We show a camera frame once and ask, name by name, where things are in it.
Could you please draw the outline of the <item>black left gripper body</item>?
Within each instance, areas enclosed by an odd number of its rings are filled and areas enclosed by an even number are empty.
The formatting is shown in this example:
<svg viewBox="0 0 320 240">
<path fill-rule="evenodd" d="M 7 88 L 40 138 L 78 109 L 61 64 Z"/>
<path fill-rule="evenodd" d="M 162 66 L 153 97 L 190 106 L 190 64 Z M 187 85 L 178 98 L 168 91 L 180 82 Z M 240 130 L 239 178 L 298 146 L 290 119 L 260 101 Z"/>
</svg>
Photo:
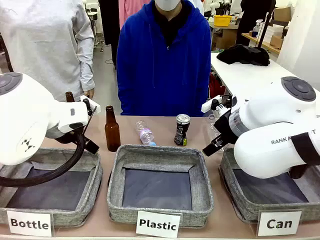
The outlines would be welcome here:
<svg viewBox="0 0 320 240">
<path fill-rule="evenodd" d="M 83 128 L 73 129 L 70 132 L 63 133 L 57 128 L 47 130 L 47 138 L 54 139 L 61 144 L 74 143 L 76 145 L 84 145 L 85 137 L 83 135 Z"/>
</svg>

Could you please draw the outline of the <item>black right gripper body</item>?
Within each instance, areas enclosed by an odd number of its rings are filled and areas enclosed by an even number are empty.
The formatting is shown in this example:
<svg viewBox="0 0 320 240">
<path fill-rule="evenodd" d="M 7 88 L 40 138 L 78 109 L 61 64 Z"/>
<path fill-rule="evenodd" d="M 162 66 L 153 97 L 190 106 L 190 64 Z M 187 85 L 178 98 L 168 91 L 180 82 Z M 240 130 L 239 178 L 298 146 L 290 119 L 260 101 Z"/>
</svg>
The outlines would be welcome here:
<svg viewBox="0 0 320 240">
<path fill-rule="evenodd" d="M 235 144 L 238 140 L 238 136 L 234 134 L 229 124 L 230 111 L 227 111 L 215 122 L 214 127 L 220 133 L 214 140 L 213 143 L 216 147 L 224 147 L 227 144 Z"/>
</svg>

